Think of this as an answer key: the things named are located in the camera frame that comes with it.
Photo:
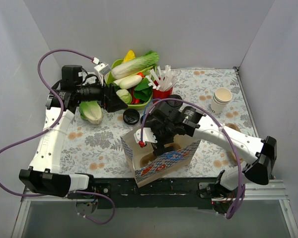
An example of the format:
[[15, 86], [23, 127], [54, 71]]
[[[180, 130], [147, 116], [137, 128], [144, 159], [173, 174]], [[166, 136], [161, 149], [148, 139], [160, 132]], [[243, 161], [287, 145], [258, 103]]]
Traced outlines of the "brown cardboard cup carrier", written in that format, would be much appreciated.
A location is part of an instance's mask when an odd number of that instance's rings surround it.
[[[241, 133], [239, 127], [234, 124], [234, 123], [226, 123], [226, 132], [229, 134], [235, 148], [238, 151], [238, 155], [240, 158], [240, 162], [243, 163], [244, 162], [244, 154], [245, 154], [245, 145], [242, 144], [240, 141], [238, 141], [238, 138], [236, 137], [238, 133]], [[229, 150], [226, 150], [226, 154], [229, 157], [230, 160], [232, 160], [235, 164], [237, 164], [237, 159], [236, 156], [234, 154], [234, 152], [232, 151], [231, 147], [229, 147]]]

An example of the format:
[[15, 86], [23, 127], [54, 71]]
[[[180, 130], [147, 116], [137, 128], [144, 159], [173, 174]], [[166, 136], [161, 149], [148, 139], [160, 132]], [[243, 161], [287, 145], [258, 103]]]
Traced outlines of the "patterned paper takeout bag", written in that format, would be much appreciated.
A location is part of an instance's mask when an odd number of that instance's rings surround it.
[[169, 173], [189, 165], [201, 142], [188, 135], [176, 135], [174, 137], [174, 143], [180, 145], [181, 149], [157, 156], [157, 158], [147, 166], [141, 167], [141, 158], [152, 153], [153, 148], [150, 143], [144, 148], [136, 143], [134, 133], [138, 129], [140, 128], [137, 127], [121, 136], [126, 160], [138, 187], [145, 186]]

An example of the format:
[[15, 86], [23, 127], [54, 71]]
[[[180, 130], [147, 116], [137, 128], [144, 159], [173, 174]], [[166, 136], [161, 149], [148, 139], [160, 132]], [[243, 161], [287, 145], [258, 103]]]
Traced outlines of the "red straw holder cup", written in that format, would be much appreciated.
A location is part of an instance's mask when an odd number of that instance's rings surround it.
[[172, 94], [173, 88], [171, 87], [167, 91], [160, 91], [153, 89], [153, 99], [165, 99], [168, 98]]

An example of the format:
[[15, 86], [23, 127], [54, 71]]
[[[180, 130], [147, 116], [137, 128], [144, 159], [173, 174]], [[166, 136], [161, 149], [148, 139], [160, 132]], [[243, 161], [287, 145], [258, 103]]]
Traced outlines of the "stack of white paper cups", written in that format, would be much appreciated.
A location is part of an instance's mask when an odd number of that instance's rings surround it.
[[212, 97], [210, 108], [215, 114], [219, 114], [224, 107], [232, 100], [232, 92], [224, 87], [218, 88]]

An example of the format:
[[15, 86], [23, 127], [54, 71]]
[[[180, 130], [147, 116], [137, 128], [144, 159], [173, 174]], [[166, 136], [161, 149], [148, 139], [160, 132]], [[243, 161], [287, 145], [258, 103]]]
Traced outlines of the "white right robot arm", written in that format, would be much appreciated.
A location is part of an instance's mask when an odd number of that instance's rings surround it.
[[212, 196], [226, 197], [233, 190], [241, 190], [246, 183], [269, 183], [277, 159], [277, 141], [243, 134], [220, 124], [204, 109], [181, 99], [158, 100], [143, 117], [135, 139], [141, 147], [150, 142], [157, 156], [167, 152], [165, 144], [176, 135], [188, 135], [211, 142], [235, 154], [238, 165], [220, 172], [214, 185], [206, 189]]

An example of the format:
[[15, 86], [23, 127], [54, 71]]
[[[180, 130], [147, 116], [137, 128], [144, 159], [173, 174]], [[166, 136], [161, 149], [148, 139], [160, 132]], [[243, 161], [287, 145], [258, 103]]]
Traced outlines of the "toy white radish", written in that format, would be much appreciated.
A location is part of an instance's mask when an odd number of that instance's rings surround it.
[[141, 81], [142, 77], [140, 75], [125, 77], [120, 81], [119, 87], [121, 89], [130, 89], [132, 87], [137, 86]]

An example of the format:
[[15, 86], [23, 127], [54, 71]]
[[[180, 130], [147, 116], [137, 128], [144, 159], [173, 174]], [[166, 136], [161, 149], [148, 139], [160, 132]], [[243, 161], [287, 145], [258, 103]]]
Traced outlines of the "green vegetable basket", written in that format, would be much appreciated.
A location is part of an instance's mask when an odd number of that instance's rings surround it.
[[143, 110], [153, 99], [153, 86], [150, 83], [154, 79], [151, 76], [151, 70], [156, 70], [156, 64], [120, 79], [116, 79], [112, 73], [109, 73], [106, 83], [114, 87], [119, 98], [129, 109]]

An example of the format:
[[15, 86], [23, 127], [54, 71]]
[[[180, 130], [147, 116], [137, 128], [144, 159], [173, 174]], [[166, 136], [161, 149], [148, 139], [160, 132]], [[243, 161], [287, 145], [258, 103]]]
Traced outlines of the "black paper coffee cup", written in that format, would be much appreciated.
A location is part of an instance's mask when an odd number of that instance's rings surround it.
[[182, 100], [181, 96], [177, 95], [177, 94], [172, 94], [169, 96], [170, 99], [173, 100], [169, 100], [168, 103], [170, 105], [172, 105], [173, 107], [178, 107], [182, 105], [182, 102], [178, 101], [178, 100]]

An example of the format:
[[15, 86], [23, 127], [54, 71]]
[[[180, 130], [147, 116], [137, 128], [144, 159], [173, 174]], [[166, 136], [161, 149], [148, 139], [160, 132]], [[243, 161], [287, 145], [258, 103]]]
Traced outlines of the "toy yellow corn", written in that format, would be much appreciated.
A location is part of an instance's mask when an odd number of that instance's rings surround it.
[[123, 63], [129, 62], [135, 58], [136, 58], [135, 53], [132, 50], [129, 50], [123, 59]]

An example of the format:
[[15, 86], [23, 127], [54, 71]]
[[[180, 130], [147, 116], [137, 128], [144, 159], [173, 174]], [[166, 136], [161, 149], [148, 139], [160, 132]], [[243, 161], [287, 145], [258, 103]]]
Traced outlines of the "single brown cup carrier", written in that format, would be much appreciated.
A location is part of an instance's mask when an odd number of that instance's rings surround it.
[[[169, 143], [166, 144], [164, 146], [164, 150], [165, 152], [171, 152], [171, 151], [178, 151], [179, 149], [181, 149], [180, 145], [178, 145], [177, 143]], [[155, 151], [153, 151], [152, 153], [144, 156], [141, 158], [140, 160], [140, 166], [141, 167], [145, 167], [147, 166], [150, 162], [154, 161], [157, 158]]]

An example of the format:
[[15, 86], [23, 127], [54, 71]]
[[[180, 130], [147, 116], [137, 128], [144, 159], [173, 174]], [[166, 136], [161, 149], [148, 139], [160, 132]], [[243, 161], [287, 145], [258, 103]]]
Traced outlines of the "white wrapped straw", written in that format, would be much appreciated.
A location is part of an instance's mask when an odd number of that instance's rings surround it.
[[160, 66], [157, 67], [158, 75], [151, 69], [149, 75], [145, 78], [149, 81], [148, 86], [154, 90], [166, 92], [173, 88], [178, 82], [178, 73], [171, 69], [170, 65], [166, 65], [164, 72], [161, 71]]

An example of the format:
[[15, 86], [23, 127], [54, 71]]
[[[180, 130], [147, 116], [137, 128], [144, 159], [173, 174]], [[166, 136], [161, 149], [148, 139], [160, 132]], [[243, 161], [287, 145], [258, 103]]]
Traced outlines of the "toy round green cabbage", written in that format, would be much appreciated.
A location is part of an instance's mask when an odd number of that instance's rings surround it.
[[116, 91], [117, 96], [127, 105], [132, 102], [132, 95], [127, 89], [119, 89]]

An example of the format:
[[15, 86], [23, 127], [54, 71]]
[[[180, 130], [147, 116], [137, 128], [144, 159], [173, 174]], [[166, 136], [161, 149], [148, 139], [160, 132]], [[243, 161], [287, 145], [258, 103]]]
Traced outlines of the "toy napa cabbage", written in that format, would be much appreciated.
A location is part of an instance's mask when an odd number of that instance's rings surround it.
[[115, 79], [121, 79], [131, 74], [137, 73], [159, 61], [159, 54], [149, 51], [141, 57], [134, 58], [128, 62], [124, 62], [111, 70], [111, 74]]

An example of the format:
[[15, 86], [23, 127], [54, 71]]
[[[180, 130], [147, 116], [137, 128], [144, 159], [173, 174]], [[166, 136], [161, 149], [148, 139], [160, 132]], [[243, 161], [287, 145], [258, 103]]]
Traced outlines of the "toy bok choy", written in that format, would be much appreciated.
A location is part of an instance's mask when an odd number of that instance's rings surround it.
[[100, 124], [102, 121], [102, 110], [97, 101], [81, 102], [79, 112], [81, 118], [91, 124]]

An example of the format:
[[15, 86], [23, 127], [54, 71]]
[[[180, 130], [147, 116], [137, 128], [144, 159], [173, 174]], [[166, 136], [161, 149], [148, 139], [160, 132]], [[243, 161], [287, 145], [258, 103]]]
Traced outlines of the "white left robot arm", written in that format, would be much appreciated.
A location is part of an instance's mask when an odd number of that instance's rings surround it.
[[83, 85], [82, 66], [65, 65], [62, 79], [52, 86], [46, 103], [45, 134], [40, 138], [29, 168], [19, 172], [19, 179], [31, 192], [65, 197], [78, 190], [84, 198], [95, 194], [92, 175], [59, 173], [63, 143], [80, 103], [95, 101], [109, 113], [128, 107], [116, 94], [113, 85], [104, 83], [110, 66], [100, 63], [94, 69], [97, 82]]

